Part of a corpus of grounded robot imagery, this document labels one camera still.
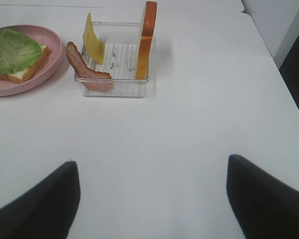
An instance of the yellow cheese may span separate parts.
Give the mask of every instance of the yellow cheese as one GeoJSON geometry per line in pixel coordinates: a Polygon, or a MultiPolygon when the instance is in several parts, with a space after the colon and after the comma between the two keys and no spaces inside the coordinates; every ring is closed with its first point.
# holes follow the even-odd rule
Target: yellow cheese
{"type": "Polygon", "coordinates": [[[100,41],[94,32],[91,13],[86,18],[85,29],[83,33],[84,46],[88,54],[99,64],[103,64],[104,42],[100,41]]]}

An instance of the bacon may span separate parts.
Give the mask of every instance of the bacon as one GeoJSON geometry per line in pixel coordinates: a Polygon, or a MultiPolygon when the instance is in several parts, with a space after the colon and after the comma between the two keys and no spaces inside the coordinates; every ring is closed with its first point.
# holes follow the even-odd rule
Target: bacon
{"type": "MultiPolygon", "coordinates": [[[[112,78],[109,73],[93,71],[92,69],[88,68],[84,60],[82,59],[80,52],[78,51],[77,47],[73,42],[67,43],[65,55],[79,78],[86,78],[86,79],[95,79],[95,78],[111,79],[112,78]]],[[[82,82],[82,84],[90,91],[98,91],[98,92],[106,92],[112,89],[113,87],[113,83],[111,82],[108,83],[82,82]]]]}

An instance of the cheese slice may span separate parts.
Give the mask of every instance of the cheese slice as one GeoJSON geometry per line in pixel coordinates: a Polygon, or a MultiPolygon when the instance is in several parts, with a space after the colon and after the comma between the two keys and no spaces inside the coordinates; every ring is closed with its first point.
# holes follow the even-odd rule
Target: cheese slice
{"type": "Polygon", "coordinates": [[[88,54],[100,65],[103,64],[104,42],[100,41],[94,32],[91,13],[88,14],[83,33],[84,46],[88,54]]]}
{"type": "Polygon", "coordinates": [[[150,45],[155,28],[157,2],[147,1],[144,7],[139,43],[137,47],[137,63],[135,79],[144,80],[147,78],[150,45]]]}

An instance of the plastic tray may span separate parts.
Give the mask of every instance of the plastic tray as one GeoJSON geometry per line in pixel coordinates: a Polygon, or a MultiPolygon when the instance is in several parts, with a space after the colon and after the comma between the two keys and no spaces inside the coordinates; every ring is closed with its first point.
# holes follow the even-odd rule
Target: plastic tray
{"type": "Polygon", "coordinates": [[[86,65],[101,72],[109,72],[112,79],[87,79],[74,75],[77,82],[97,84],[113,83],[113,87],[107,92],[90,91],[84,87],[85,96],[109,96],[109,97],[144,97],[147,92],[149,75],[144,80],[135,79],[137,44],[139,41],[139,23],[120,22],[93,22],[94,31],[101,41],[105,43],[103,65],[96,63],[82,49],[82,57],[86,65]]]}

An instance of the bread slice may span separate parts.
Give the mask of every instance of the bread slice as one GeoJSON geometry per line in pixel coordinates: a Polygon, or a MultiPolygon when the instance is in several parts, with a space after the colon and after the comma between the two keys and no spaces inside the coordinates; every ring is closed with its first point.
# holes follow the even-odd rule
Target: bread slice
{"type": "Polygon", "coordinates": [[[50,49],[47,45],[40,44],[40,47],[41,47],[41,56],[34,65],[27,67],[24,70],[15,72],[14,74],[2,74],[0,75],[0,80],[12,81],[17,84],[21,84],[23,82],[30,80],[33,77],[35,71],[42,64],[45,57],[50,54],[50,49]]]}
{"type": "Polygon", "coordinates": [[[156,12],[157,2],[147,1],[141,20],[135,79],[144,80],[147,78],[150,45],[155,28],[156,12]]]}

